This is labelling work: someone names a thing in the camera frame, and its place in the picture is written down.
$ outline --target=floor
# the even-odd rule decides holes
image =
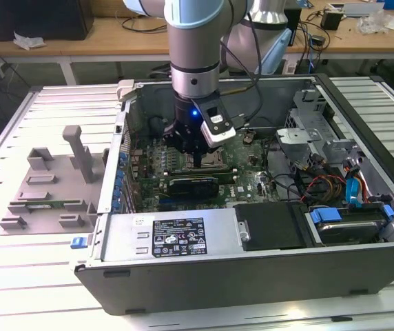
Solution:
[[[372,75],[369,68],[374,63],[375,61],[370,61],[364,72],[358,74]],[[162,63],[122,63],[122,68],[125,78],[144,79],[147,78],[153,67],[160,64]],[[317,70],[330,77],[354,77],[360,64],[360,61],[351,60],[329,61],[326,65],[320,65]],[[65,85],[64,77],[57,64],[21,64],[14,68],[17,68],[17,72],[31,86]],[[76,63],[74,70],[81,84],[116,83],[119,80],[114,63]],[[307,65],[301,66],[300,72],[307,72]],[[378,68],[377,74],[394,88],[394,60],[385,61]],[[27,91],[28,87],[13,74],[12,69],[6,68],[5,78],[0,80],[0,133]]]

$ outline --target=blue latch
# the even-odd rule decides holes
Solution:
[[[124,177],[123,171],[118,169],[116,171],[116,177],[120,178],[120,179],[123,179],[123,177]]]
[[[384,212],[385,212],[385,215],[387,216],[387,219],[389,221],[393,220],[394,210],[392,209],[392,207],[390,205],[384,205]]]
[[[356,178],[347,179],[346,185],[346,201],[360,207],[361,203],[357,200],[357,194],[360,191],[360,182]]]
[[[121,190],[119,190],[118,188],[117,189],[115,189],[114,191],[113,191],[113,198],[114,199],[119,199],[121,197]]]
[[[119,153],[119,163],[124,164],[127,161],[127,155],[124,152]]]
[[[342,220],[337,208],[317,208],[310,213],[313,222],[339,222]]]
[[[117,186],[118,188],[122,188],[123,187],[123,183],[121,179],[116,179],[114,181],[114,186]]]
[[[73,250],[78,250],[81,248],[87,248],[87,238],[85,237],[75,237],[72,240],[72,243],[70,244],[70,248]]]

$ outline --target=motherboard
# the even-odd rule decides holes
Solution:
[[[131,187],[137,212],[231,208],[239,203],[278,201],[264,172],[265,140],[239,132],[201,168],[193,157],[168,148],[160,139],[134,137]]]

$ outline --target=robotic arm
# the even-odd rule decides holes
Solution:
[[[213,152],[244,123],[233,123],[218,91],[220,62],[238,64],[220,40],[249,71],[257,72],[256,31],[264,74],[278,67],[289,43],[285,0],[124,0],[130,10],[167,21],[176,118],[164,139],[192,154],[200,167],[202,154]],[[252,20],[245,18],[250,13]]]

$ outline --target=workbench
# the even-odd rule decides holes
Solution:
[[[394,156],[394,91],[366,77],[332,82]],[[132,81],[126,86],[130,91]],[[101,153],[110,146],[120,109],[114,84],[30,92],[0,136],[0,218],[29,168],[31,148],[71,154],[61,133],[65,125],[78,124],[90,152]],[[335,121],[350,137],[346,126]],[[0,236],[0,330],[93,330],[105,325],[115,330],[394,329],[394,282],[374,295],[113,317],[74,276],[71,267],[86,260],[87,252],[70,249],[73,237]]]
[[[314,0],[315,8],[302,11],[302,19],[316,10],[321,10],[330,1]],[[356,29],[357,19],[345,19],[337,31],[330,31],[330,46],[321,54],[321,59],[394,59],[394,30],[386,34],[362,35]],[[320,18],[312,23],[319,24]],[[163,20],[139,19],[134,27],[154,28],[164,24]],[[321,34],[309,26],[312,34]],[[30,51],[20,49],[13,42],[0,42],[0,55],[8,63],[58,63],[68,85],[78,83],[72,64],[78,62],[125,62],[125,61],[169,61],[167,33],[141,34],[122,29],[113,18],[95,18],[94,26],[82,41],[45,41],[46,47]],[[292,74],[304,50],[304,37],[298,31],[293,46],[287,49],[284,58],[284,73]],[[120,65],[118,74],[122,76]]]

